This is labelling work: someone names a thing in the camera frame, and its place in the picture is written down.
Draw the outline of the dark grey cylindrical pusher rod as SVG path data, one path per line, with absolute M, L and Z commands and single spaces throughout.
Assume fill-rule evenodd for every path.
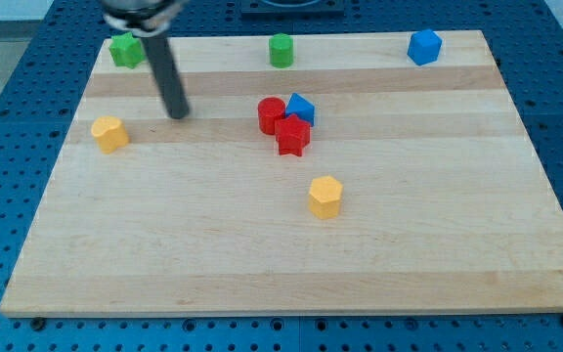
M 141 41 L 168 116 L 186 117 L 190 105 L 166 33 L 143 37 Z

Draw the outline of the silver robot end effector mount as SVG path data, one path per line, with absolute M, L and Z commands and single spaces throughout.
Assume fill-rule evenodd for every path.
M 187 3 L 188 0 L 100 0 L 107 24 L 140 37 L 166 31 Z

